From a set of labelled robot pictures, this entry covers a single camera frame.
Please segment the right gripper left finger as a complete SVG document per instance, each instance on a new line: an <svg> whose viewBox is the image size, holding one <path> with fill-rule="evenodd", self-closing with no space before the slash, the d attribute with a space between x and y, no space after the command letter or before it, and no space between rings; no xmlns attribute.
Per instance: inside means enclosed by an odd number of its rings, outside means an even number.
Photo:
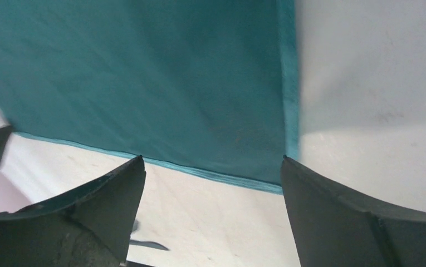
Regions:
<svg viewBox="0 0 426 267"><path fill-rule="evenodd" d="M16 212L0 213L0 266L119 266L145 185L137 156Z"/></svg>

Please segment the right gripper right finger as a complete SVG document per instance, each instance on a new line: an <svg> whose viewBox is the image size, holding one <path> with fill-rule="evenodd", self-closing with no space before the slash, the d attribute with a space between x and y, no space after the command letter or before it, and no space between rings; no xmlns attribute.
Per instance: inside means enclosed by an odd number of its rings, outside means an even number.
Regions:
<svg viewBox="0 0 426 267"><path fill-rule="evenodd" d="M365 195L289 157L280 178L302 266L426 266L426 212Z"/></svg>

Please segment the teal cloth napkin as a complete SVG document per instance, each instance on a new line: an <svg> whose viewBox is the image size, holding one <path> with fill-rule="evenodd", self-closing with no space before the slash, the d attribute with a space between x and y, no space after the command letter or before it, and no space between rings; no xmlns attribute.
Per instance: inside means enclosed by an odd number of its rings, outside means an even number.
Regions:
<svg viewBox="0 0 426 267"><path fill-rule="evenodd" d="M298 103L294 1L0 1L24 137L280 194Z"/></svg>

